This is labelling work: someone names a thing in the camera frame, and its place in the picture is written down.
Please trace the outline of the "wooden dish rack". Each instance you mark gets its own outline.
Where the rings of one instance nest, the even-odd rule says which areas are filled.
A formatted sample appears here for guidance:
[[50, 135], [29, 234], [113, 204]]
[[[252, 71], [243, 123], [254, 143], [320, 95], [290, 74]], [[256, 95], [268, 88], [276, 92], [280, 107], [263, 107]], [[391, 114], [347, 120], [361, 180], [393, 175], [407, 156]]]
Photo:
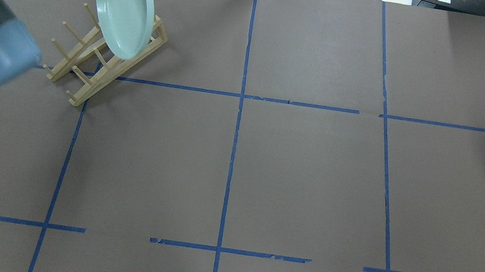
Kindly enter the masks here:
[[63, 22], [63, 27], [74, 37], [75, 45], [66, 50], [55, 38], [50, 40], [59, 54], [60, 60], [53, 66], [40, 66], [47, 78], [57, 82], [67, 74], [75, 75], [81, 81], [78, 90], [66, 92], [72, 106], [78, 107], [107, 85], [123, 76], [145, 58], [156, 52], [168, 41], [164, 23], [159, 16], [154, 17], [153, 30], [146, 47], [132, 59], [122, 59], [113, 53], [105, 41], [98, 18], [93, 15], [87, 3], [84, 5], [91, 20], [92, 28], [86, 34], [77, 33], [71, 25]]

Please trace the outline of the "pale green ceramic plate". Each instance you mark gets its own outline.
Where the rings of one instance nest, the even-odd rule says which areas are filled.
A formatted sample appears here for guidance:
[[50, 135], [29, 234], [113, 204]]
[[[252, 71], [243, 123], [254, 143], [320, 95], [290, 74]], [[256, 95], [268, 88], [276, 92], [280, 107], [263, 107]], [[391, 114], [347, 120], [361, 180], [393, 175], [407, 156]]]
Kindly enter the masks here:
[[154, 0], [96, 0], [96, 10], [113, 54], [131, 60], [146, 48], [153, 31]]

